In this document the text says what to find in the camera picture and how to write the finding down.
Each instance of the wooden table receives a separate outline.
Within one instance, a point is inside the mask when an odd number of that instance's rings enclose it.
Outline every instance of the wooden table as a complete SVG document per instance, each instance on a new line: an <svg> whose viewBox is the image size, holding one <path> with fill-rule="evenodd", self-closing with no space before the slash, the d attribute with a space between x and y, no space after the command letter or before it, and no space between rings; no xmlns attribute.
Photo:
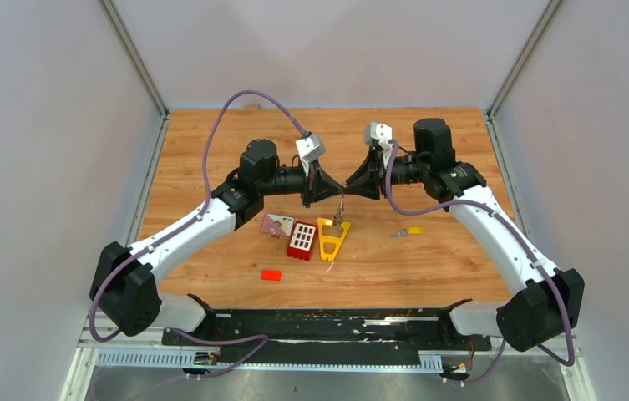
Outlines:
<svg viewBox="0 0 629 401"><path fill-rule="evenodd" d="M439 117L452 128L457 160L472 163L489 182L500 204L510 203L487 134L476 108L294 109L302 125L322 138L322 167L345 181L362 163L367 147L363 129L370 121L391 125L403 147L414 149L413 123ZM193 210L204 198L201 154L217 110L182 110L171 115L141 237L153 235ZM296 154L297 132L276 109L234 109L226 113L208 156L211 188L238 166L249 141L275 141L282 162ZM416 210L435 203L421 185L394 187L398 204ZM269 196L265 209L235 233L212 242L169 274L161 290L194 293L213 307L411 307L444 306L462 298L504 301L509 293L494 264L476 240L451 215L438 211L408 217L386 200L346 199L352 224L336 263L316 255L299 261L286 255L288 239L260 233L265 213L316 223L331 218L338 198L306 209L298 195ZM421 236L391 238L407 226L422 226ZM280 282L260 278L262 269L282 271Z"/></svg>

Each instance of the small red block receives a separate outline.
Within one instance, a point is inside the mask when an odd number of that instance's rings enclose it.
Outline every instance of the small red block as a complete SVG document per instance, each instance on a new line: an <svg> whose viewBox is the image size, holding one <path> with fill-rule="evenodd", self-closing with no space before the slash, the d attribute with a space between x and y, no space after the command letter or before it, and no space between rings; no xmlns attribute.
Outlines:
<svg viewBox="0 0 629 401"><path fill-rule="evenodd" d="M273 280L274 282L279 282L282 278L282 272L279 270L263 270L261 278L263 280Z"/></svg>

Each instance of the red block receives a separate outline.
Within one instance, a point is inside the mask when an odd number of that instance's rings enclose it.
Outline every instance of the red block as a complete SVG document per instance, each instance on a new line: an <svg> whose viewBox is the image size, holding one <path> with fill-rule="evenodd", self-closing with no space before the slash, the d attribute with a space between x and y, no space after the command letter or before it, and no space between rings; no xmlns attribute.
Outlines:
<svg viewBox="0 0 629 401"><path fill-rule="evenodd" d="M282 272L279 270L263 270L260 278L263 280L273 280L274 282L279 282L282 278Z"/></svg>
<svg viewBox="0 0 629 401"><path fill-rule="evenodd" d="M287 247L287 255L308 261L312 257L314 239L317 237L317 226L296 221L290 237L290 245Z"/></svg>

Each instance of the cable holder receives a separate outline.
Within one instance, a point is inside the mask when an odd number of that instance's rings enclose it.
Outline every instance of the cable holder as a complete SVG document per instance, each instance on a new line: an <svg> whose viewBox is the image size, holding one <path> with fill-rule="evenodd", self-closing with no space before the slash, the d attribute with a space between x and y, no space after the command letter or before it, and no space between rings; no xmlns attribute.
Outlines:
<svg viewBox="0 0 629 401"><path fill-rule="evenodd" d="M545 259L538 259L537 261L534 261L533 263L531 263L530 266L533 267L534 269L537 269L538 266L545 267L546 262L547 261Z"/></svg>

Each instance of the wire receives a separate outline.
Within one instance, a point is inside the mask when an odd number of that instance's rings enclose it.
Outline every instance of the wire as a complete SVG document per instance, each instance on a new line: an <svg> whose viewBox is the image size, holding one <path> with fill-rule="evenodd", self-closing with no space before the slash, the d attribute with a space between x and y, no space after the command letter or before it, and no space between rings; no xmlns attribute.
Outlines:
<svg viewBox="0 0 629 401"><path fill-rule="evenodd" d="M249 353L247 353L246 356L244 356L243 358L240 358L238 361L232 363L227 368L216 370L213 373L211 373L211 371L206 371L208 373L204 373L204 374L189 374L187 376L180 375L180 376L176 376L176 377L173 377L173 378L168 378L165 381L163 381L161 383L157 383L153 387L148 388L147 390L143 391L142 393L139 393L139 394L135 395L134 397L129 398L127 401L135 401L136 399L142 398L142 397L144 397L147 394L153 393L155 390L157 390L159 388L162 388L162 387L166 386L167 384L172 384L172 383L177 382L179 380L183 380L184 378L195 378L196 380L201 380L202 378L217 378L218 376L222 376L222 375L230 372L231 370L241 366L245 361L250 359L253 355L255 355L255 353L257 353L260 350L260 348L265 346L265 344L267 343L267 341L269 339L269 337L266 334L257 334L255 336L238 338L237 340L210 341L210 340L202 340L200 338L196 338L194 336L191 336L189 333L184 332L183 330L180 330L178 328L172 328L171 331L179 334L180 336L182 336L183 338L186 338L189 341L192 341L193 343L199 343L199 344L204 344L204 345L219 345L221 347L224 346L224 345L236 345L236 344L248 343L250 341L258 340L258 339L262 340L262 341L260 341L260 343L257 344ZM90 382L90 398L93 401L98 401L98 399L95 397L95 384L102 377L103 376L96 376Z"/></svg>
<svg viewBox="0 0 629 401"><path fill-rule="evenodd" d="M231 370L241 366L246 360L250 359L250 357L255 355L255 353L258 352L260 348L265 346L265 344L267 343L267 340L269 339L269 337L266 334L256 334L250 337L238 338L237 340L211 341L211 340L202 340L200 338L196 338L190 335L189 333L183 330L180 330L179 328L172 328L171 331L179 334L180 336L182 336L183 338L186 338L189 341L192 341L198 344L203 344L203 345L236 345L236 344L248 343L250 341L254 341L258 339L262 340L249 353L247 353L245 357L238 359L237 362L231 364L230 366L228 366L228 368L215 371L214 373L192 375L195 378L217 378L218 376L221 376L223 374L230 372Z"/></svg>
<svg viewBox="0 0 629 401"><path fill-rule="evenodd" d="M120 263L103 280L103 282L100 284L100 287L98 287L98 290L95 292L95 295L93 297L93 304L90 306L90 312L89 312L89 315L88 315L88 326L89 326L90 334L93 336L93 339L95 341L98 341L98 342L101 342L101 343L105 343L105 342L108 342L108 341L112 340L113 338L117 337L122 332L121 330L118 329L118 330L112 332L110 335L103 337L103 336L101 336L98 333L98 330L95 327L95 315L97 314L97 311L98 311L98 305L100 304L100 298L103 296L103 294L105 293L105 289L114 280L114 278L117 277L130 263L132 263L133 261L139 259L144 254L146 254L151 247L156 248L157 246L160 246L164 242L168 241L169 239L171 239L174 236L176 236L179 233L181 233L183 230L185 230L186 228L188 228L192 224L196 223L197 221L201 221L202 220L203 215L206 213L206 211L208 210L208 206L211 203L211 186L209 185L208 169L206 168L206 161L207 161L207 158L208 158L208 150L211 147L211 141L213 140L213 136L216 133L216 130L218 129L218 125L221 123L221 120L223 119L223 115L226 113L226 110L228 110L228 107L231 105L231 103L233 103L234 100L238 99L239 97L241 97L244 94L255 94L257 96L260 96L260 97L262 97L264 99L269 100L282 113L284 113L284 115L287 118L289 118L289 120L295 126L295 128L297 129L297 131L299 132L299 134L300 134L300 136L302 138L306 138L307 137L307 131L302 127L301 124L299 124L299 121L297 121L297 119L292 115L292 113L290 113L290 111L287 108L285 108L285 106L283 106L280 102L278 102L276 99L271 97L269 94L265 94L264 92L261 92L259 90L245 89L245 90L242 90L242 91L232 95L231 98L228 99L228 101L226 101L226 103L221 108L221 111L218 114L218 117L216 117L216 121L213 123L213 126L211 127L211 131L208 134L208 137L206 138L206 142L205 142L205 146L204 146L204 152L203 152L203 158L202 158L202 161L201 161L201 171L203 172L204 187L205 187L205 199L202 202L203 206L200 208L200 210L196 213L196 215L193 218L191 218L188 221L186 221L183 225L176 227L172 232L170 232L170 233L166 234L165 236L161 237L159 240L156 240L156 241L152 242L152 244L150 246L146 246L141 251L137 251L134 255L131 255L130 257L128 257L125 261ZM224 368L224 369L222 369L220 371L217 371L217 372L214 372L214 373L207 373L207 374L200 374L200 375L191 375L191 376L197 377L198 379L201 379L201 378L215 378L215 377L218 377L218 376L221 376L223 374L226 374L226 373L230 372L234 368L237 368L238 366L243 364L248 358L252 357L268 341L268 336L265 335L265 334L258 334L258 335L255 335L255 336L250 336L250 337L247 337L247 338L240 338L240 339L237 339L237 340L208 341L208 340L202 340L200 338L193 337L190 334L188 334L188 333L186 333L186 332L184 332L184 331L182 331L182 330L180 330L178 328L172 328L171 330L173 330L174 332L179 333L179 335L181 335L183 338L186 338L186 339L188 339L188 340L190 340L190 341L192 341L194 343L201 343L201 344L206 344L206 345L218 345L218 346L221 346L221 347L224 346L224 345L233 345L233 344L247 343L249 341L253 341L253 340L257 340L257 339L261 339L262 340L245 357L243 357L240 360L238 360L237 362L233 363L228 368ZM138 398L144 397L148 393L152 393L153 391L155 391L157 388L164 387L165 385L167 385L169 383L173 383L173 382L175 382L175 381L177 381L177 380L179 380L181 378L182 377L179 376L177 378L167 379L167 380L165 380L162 383L156 384L154 387L148 389L147 391L145 391L143 393L140 393L140 394L138 394L137 396L135 396L133 398L130 398L129 401L134 401L134 400L136 400ZM91 395L91 398L93 400L95 400L96 398L94 396L94 385L93 384L94 383L91 383L90 395Z"/></svg>
<svg viewBox="0 0 629 401"><path fill-rule="evenodd" d="M457 365L457 368L462 365L464 366L469 365L469 369L467 369L467 371L470 372L471 369L474 368L474 353L475 352L476 350L474 349L474 339L472 337L469 337L469 359Z"/></svg>
<svg viewBox="0 0 629 401"><path fill-rule="evenodd" d="M447 381L449 381L452 384L457 384L459 386L465 386L467 384L477 384L484 381L496 370L496 367L499 366L499 361L501 360L501 354L504 353L504 348L506 348L505 339L501 341L501 345L499 346L499 352L496 353L496 357L494 358L494 361L491 363L491 365L489 365L489 368L486 369L486 372L482 373L479 377L472 378L471 380L464 380L464 381L453 380L453 379L448 378Z"/></svg>
<svg viewBox="0 0 629 401"><path fill-rule="evenodd" d="M216 130L218 129L218 124L221 123L221 120L223 119L223 115L226 113L226 110L228 110L228 107L231 105L231 103L233 103L234 100L240 98L244 94L256 94L256 95L258 95L258 96L260 96L260 97L262 97L264 99L269 100L279 110L281 110L282 113L284 113L285 116L287 116L287 118L289 118L289 120L292 122L292 124L295 126L295 128L297 129L297 131L299 132L299 134L302 137L307 135L307 131L304 130L302 125L299 124L299 121L297 121L297 119L292 115L292 113L290 113L290 111L287 110L287 108L285 108L285 106L283 106L280 102L278 102L277 100L272 98L269 94L265 94L265 93L263 93L263 92L261 92L259 90L245 89L245 90L242 90L242 91L232 95L231 98L228 99L228 101L226 101L226 104L224 104L223 107L221 108L221 111L218 114L218 117L216 117L216 121L213 123L213 127L211 127L211 131L210 131L210 133L208 134L208 137L205 140L205 147L204 147L204 152L203 152L203 158L202 158L202 161L201 161L201 171L203 173L204 187L205 187L205 199L202 202L202 207L200 208L200 210L196 213L196 215L194 217L192 217L191 219L186 221L183 225L176 227L172 232L166 234L165 236L161 237L160 239L152 242L151 245L146 246L141 251L137 251L135 254L133 254L130 257L128 257L126 260L124 260L122 263L120 263L105 278L105 280L103 280L102 284L100 284L100 287L98 287L98 291L95 292L95 296L93 297L93 304L90 306L90 313L88 315L88 327L89 327L89 330L90 330L90 334L93 336L93 339L95 339L95 341L98 341L98 342L101 342L101 343L105 343L105 342L108 342L108 341L112 340L113 338L117 337L121 333L121 330L118 329L118 330L112 332L110 335L103 337L103 336L101 336L98 333L98 330L95 327L95 314L98 312L98 305L100 303L100 298L103 296L103 293L105 292L105 289L114 280L114 278L117 277L127 266L129 266L130 263L132 263L133 261L136 261L137 259L139 259L142 256L144 256L149 251L149 249L151 247L157 248L158 246L160 246L161 244L167 242L168 240L170 240L174 236L177 236L179 233L181 233L183 230L187 229L192 224L196 223L197 221L201 221L203 219L203 215L206 213L206 211L208 210L208 206L211 203L211 186L209 185L209 182L208 182L208 169L206 169L206 161L207 161L207 158L208 158L208 150L211 147L211 141L213 140L213 135L216 133Z"/></svg>
<svg viewBox="0 0 629 401"><path fill-rule="evenodd" d="M499 223L501 223L501 225L504 226L506 230L509 231L509 233L515 238L519 246L523 249L525 254L528 256L531 263L538 262L538 258L535 256L535 253L533 252L533 250L530 249L530 246L528 246L523 236L520 234L520 232L516 230L515 226L510 221L502 217L501 215L494 214L494 209L492 209L491 207L487 205L484 205L483 203L479 203L479 202L476 202L473 200L467 200L467 199L453 199L447 202L440 203L439 205L420 209L418 211L406 211L406 210L401 209L395 203L395 200L393 199L393 191L392 191L393 186L391 185L393 163L395 162L395 156L398 154L399 146L398 146L397 140L390 140L389 143L393 144L393 151L391 152L390 158L388 159L388 168L386 168L385 170L385 192L386 192L386 195L388 196L388 203L397 213L400 213L401 215L406 215L406 216L419 216L419 215L423 215L432 211L438 211L445 207L450 207L454 205L470 205L470 206L477 207L489 213L490 216L493 215L496 218L496 220ZM540 344L538 348L545 351L545 353L547 353L551 358L555 359L557 362L565 366L572 366L573 364L575 364L575 348L572 345L572 332L571 332L570 318L567 316L567 309L565 306L565 302L562 299L562 295L560 294L560 290L558 289L557 285L552 281L552 279L550 278L550 275L545 271L543 266L539 264L536 267L536 270L538 270L540 275L543 276L543 279L545 280L545 282L548 283L548 287L550 287L550 291L553 293L553 297L555 298L555 301L558 304L558 309L560 310L560 315L561 315L561 320L562 320L562 326L563 326L563 329L565 330L565 340L567 343L568 358L567 360L565 360L559 357L557 354L553 353L550 349L545 347L543 344ZM503 351L504 345L505 345L505 340L502 343L502 347L500 348L499 355L497 355L497 358L500 356L501 351ZM492 364L490 367L490 370L492 368L495 368L495 366L496 366L495 364ZM487 376L488 375L484 373L480 378L486 378ZM473 381L472 383L478 383L479 381L480 380L475 379L475 381Z"/></svg>

